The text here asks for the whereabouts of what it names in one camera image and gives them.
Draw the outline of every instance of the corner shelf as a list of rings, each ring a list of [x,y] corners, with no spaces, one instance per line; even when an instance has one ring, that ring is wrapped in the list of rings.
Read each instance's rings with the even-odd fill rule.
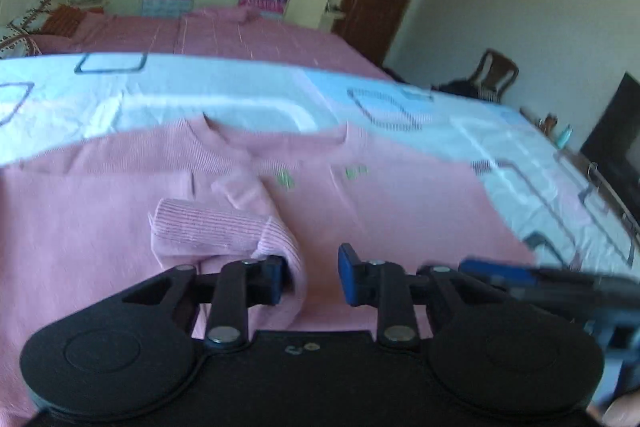
[[[324,12],[322,17],[326,19],[331,19],[334,21],[341,21],[347,18],[347,14],[344,12]]]

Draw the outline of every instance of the wooden chair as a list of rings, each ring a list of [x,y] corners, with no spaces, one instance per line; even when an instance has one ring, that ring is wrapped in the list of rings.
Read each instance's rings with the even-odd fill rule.
[[[489,59],[491,59],[489,71],[486,72],[484,78],[480,78]],[[469,77],[468,81],[474,86],[495,91],[498,101],[500,101],[504,92],[516,81],[519,73],[520,70],[510,58],[496,50],[487,50],[484,52],[476,72]]]
[[[489,70],[481,78],[488,60],[491,60]],[[468,98],[500,102],[504,92],[516,81],[519,72],[512,60],[495,50],[487,50],[474,74],[469,78],[454,80],[440,86],[437,90]]]

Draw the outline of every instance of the bottle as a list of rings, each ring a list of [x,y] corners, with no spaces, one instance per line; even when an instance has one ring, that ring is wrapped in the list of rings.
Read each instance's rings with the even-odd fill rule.
[[[572,132],[574,132],[574,128],[570,125],[567,125],[566,129],[562,131],[562,133],[556,140],[556,147],[558,147],[558,149],[564,149],[566,147],[567,143],[569,143]]]

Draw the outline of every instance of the bed sheet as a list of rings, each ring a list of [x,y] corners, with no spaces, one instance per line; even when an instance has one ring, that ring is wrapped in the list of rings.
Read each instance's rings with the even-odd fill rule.
[[[555,247],[540,264],[638,277],[630,241],[587,181],[515,111],[369,78],[178,55],[60,55],[0,62],[0,164],[110,132],[206,112],[262,131],[351,121],[427,154],[471,163],[521,239]]]
[[[258,60],[390,80],[340,37],[281,21],[245,23],[208,16],[179,20],[93,15],[85,38],[70,53],[157,53]]]

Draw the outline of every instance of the circular black cover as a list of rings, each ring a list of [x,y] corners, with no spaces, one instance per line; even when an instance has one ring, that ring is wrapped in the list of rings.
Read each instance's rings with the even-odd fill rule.
[[[188,377],[192,342],[168,317],[146,306],[109,315],[89,309],[30,338],[20,369],[39,407],[122,417],[162,400]]]
[[[458,399],[490,413],[534,417],[585,405],[604,368],[587,333],[516,302],[460,312],[432,340],[429,359]]]

